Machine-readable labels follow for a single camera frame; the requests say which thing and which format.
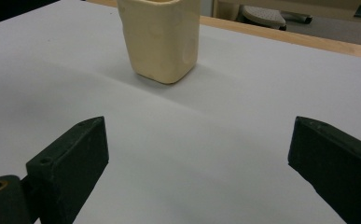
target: chair wheel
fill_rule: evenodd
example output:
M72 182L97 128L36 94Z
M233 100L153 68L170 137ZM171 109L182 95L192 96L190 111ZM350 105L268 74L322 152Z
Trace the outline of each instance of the chair wheel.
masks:
M281 30L281 31L287 30L287 25L284 25L284 26L279 27L279 30Z
M306 19L305 19L305 24L309 24L309 23L311 23L311 21L312 21L312 19L313 19L313 17L307 17Z

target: white table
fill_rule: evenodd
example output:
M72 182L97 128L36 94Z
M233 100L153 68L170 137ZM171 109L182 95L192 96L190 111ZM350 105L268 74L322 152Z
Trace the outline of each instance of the white table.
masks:
M297 115L361 140L361 58L202 26L165 86L132 71L115 8L0 23L0 175L101 115L110 163L75 223L340 224L286 157Z

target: cream-colored container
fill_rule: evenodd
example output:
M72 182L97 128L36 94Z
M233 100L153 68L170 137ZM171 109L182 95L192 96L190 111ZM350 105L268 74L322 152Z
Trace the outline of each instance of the cream-colored container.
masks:
M133 70L175 83L196 64L200 0L118 0Z

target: gray floor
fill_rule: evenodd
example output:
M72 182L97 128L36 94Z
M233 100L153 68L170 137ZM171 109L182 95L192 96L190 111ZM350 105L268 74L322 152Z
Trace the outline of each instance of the gray floor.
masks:
M290 13L282 13L282 16L286 20L287 32L318 36L361 45L361 22L313 17L310 24L305 24L305 18L300 16ZM252 23L247 21L242 14L238 16L237 21Z

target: wooden table edge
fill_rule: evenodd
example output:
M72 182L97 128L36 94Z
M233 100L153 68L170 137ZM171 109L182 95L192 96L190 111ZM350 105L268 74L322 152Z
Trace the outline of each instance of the wooden table edge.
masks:
M116 7L114 0L87 0L87 2L109 7ZM291 32L273 30L270 28L244 24L235 21L225 21L217 18L201 16L201 24L215 28L225 29L246 35L256 35L272 40L283 41L290 44L301 45L314 49L323 49L341 54L353 55L361 58L361 45L342 42L338 40L325 39L310 35L300 35Z

